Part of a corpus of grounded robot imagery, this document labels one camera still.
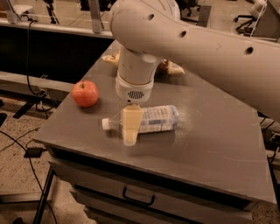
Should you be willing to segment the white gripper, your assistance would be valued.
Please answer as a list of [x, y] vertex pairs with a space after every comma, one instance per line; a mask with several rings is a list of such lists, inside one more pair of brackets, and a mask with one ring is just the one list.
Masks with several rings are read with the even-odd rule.
[[[144, 103], [151, 95], [154, 75], [142, 72], [117, 73], [115, 91], [126, 103]], [[143, 110], [139, 105], [128, 105], [122, 110], [122, 138], [125, 146], [136, 144]]]

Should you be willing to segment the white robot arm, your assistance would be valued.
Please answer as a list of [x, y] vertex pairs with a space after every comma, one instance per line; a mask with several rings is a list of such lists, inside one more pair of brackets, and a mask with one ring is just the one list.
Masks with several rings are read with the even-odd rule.
[[115, 89], [126, 102], [146, 102], [161, 60], [280, 122], [280, 45], [182, 22], [174, 0], [117, 0], [109, 28], [121, 45]]

